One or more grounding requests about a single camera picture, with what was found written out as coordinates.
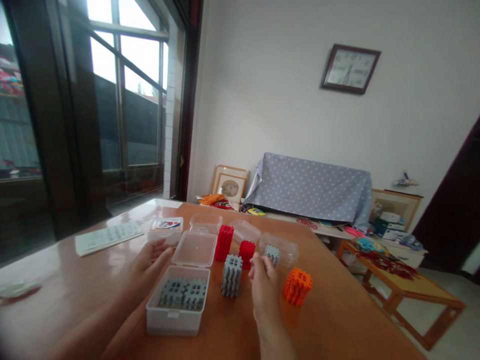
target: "gray plastic pieces in box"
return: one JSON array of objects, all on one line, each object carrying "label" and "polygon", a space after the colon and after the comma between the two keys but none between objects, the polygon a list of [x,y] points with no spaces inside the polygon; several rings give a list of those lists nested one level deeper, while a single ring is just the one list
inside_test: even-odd
[{"label": "gray plastic pieces in box", "polygon": [[243,260],[239,256],[227,255],[223,267],[223,280],[221,282],[221,294],[227,297],[237,297],[242,278]]},{"label": "gray plastic pieces in box", "polygon": [[183,300],[184,310],[201,310],[207,293],[207,283],[203,280],[193,280],[186,286]]},{"label": "gray plastic pieces in box", "polygon": [[263,255],[270,258],[275,269],[279,267],[280,250],[278,248],[272,245],[267,245]]},{"label": "gray plastic pieces in box", "polygon": [[160,297],[160,305],[180,305],[184,300],[184,293],[187,288],[187,280],[172,278],[168,280],[163,288]]}]

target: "red building block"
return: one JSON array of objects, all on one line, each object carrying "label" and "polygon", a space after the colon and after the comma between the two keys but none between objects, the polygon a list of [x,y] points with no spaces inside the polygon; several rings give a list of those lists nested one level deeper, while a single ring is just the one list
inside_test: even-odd
[{"label": "red building block", "polygon": [[232,244],[232,237],[234,236],[233,226],[222,225],[218,233],[218,240],[216,241],[215,255],[213,258],[217,261],[224,262],[230,251]]},{"label": "red building block", "polygon": [[250,264],[250,259],[254,256],[255,252],[255,244],[253,242],[244,240],[240,244],[240,251],[238,252],[238,256],[241,257],[243,260],[242,267],[244,269],[250,269],[252,264]]}]

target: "human arm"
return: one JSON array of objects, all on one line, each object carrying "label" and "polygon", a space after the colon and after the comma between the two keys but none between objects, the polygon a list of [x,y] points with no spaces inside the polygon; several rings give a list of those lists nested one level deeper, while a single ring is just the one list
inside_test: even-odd
[{"label": "human arm", "polygon": [[64,337],[49,359],[100,359],[125,320],[149,295],[172,253],[165,239],[147,242],[120,293]]},{"label": "human arm", "polygon": [[253,316],[258,328],[262,360],[296,359],[294,346],[282,320],[279,298],[279,279],[270,259],[253,254],[251,281]]}]

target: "clear plastic box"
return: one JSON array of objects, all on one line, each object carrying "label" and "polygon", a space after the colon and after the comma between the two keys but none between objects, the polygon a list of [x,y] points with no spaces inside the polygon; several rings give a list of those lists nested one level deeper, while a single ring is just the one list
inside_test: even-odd
[{"label": "clear plastic box", "polygon": [[220,215],[195,214],[190,219],[190,231],[218,235],[223,223]]},{"label": "clear plastic box", "polygon": [[280,250],[280,261],[278,265],[290,268],[299,259],[299,246],[282,237],[263,232],[260,235],[260,254],[263,255],[267,245],[272,245]]},{"label": "clear plastic box", "polygon": [[152,221],[146,235],[148,241],[166,239],[165,243],[176,247],[184,231],[183,217],[156,218]]},{"label": "clear plastic box", "polygon": [[241,244],[243,241],[249,241],[256,244],[260,237],[260,230],[245,220],[235,220],[230,223],[234,228],[233,239]]},{"label": "clear plastic box", "polygon": [[[217,236],[209,233],[185,231],[180,239],[172,263],[146,304],[146,330],[154,335],[196,336],[207,303],[210,270],[214,261]],[[159,307],[162,291],[168,280],[184,278],[187,281],[204,280],[207,292],[200,311]]]}]

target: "polka dot cloth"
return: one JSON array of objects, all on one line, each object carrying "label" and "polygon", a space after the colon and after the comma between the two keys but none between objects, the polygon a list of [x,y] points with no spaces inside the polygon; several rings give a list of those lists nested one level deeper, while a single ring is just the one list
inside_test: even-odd
[{"label": "polka dot cloth", "polygon": [[271,152],[263,155],[257,171],[261,182],[246,204],[368,228],[372,203],[368,171]]}]

